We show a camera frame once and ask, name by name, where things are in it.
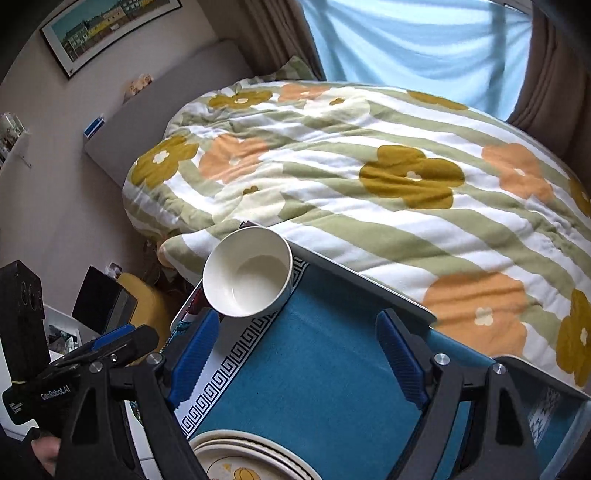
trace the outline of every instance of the headboard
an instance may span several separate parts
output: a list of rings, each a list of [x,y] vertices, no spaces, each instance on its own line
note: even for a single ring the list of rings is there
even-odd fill
[[[85,151],[123,187],[134,161],[162,140],[166,125],[184,105],[251,76],[231,41],[204,48],[132,97],[86,143]]]

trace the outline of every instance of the person's hand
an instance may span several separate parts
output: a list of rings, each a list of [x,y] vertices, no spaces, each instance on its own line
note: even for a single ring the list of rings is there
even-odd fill
[[[31,448],[37,459],[52,476],[56,474],[57,454],[61,440],[56,437],[41,437],[31,441]]]

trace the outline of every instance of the tray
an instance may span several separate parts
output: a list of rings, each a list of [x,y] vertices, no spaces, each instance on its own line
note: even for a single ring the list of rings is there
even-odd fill
[[[223,319],[191,399],[175,414],[188,439],[217,429],[251,432],[301,456],[323,480],[383,480],[419,412],[404,400],[375,340],[377,313],[393,308],[433,351],[462,364],[494,360],[431,329],[436,318],[416,302],[290,246],[297,287],[288,303],[262,319]],[[199,285],[174,319],[173,336],[187,327],[181,319],[196,303],[206,306]],[[544,382],[545,374],[531,375],[522,364],[507,366],[530,420],[540,471],[549,475],[586,432],[591,409],[585,395]],[[460,406],[438,478],[451,471],[468,409]]]

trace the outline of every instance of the blue gripper pad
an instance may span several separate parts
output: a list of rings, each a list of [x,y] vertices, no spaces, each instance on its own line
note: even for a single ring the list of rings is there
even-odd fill
[[[376,334],[394,376],[402,389],[404,398],[422,410],[429,402],[427,390],[425,389],[423,369],[395,327],[394,322],[385,312],[378,314]]]
[[[182,401],[188,400],[193,393],[205,362],[212,353],[219,331],[219,316],[215,310],[210,310],[171,373],[171,387],[167,400],[173,408],[177,408]]]
[[[122,327],[113,330],[112,332],[106,333],[95,340],[94,344],[92,345],[91,351],[94,352],[99,348],[108,345],[112,341],[117,340],[117,338],[121,338],[123,337],[123,335],[127,335],[129,332],[133,332],[134,330],[135,327],[130,323],[127,323]]]

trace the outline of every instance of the yellow cushion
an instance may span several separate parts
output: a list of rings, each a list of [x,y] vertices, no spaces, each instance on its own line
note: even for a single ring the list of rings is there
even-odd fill
[[[168,295],[130,273],[122,273],[117,282],[138,300],[130,323],[135,327],[149,325],[154,328],[160,337],[156,350],[160,350],[170,336],[170,323],[176,314],[173,302]]]

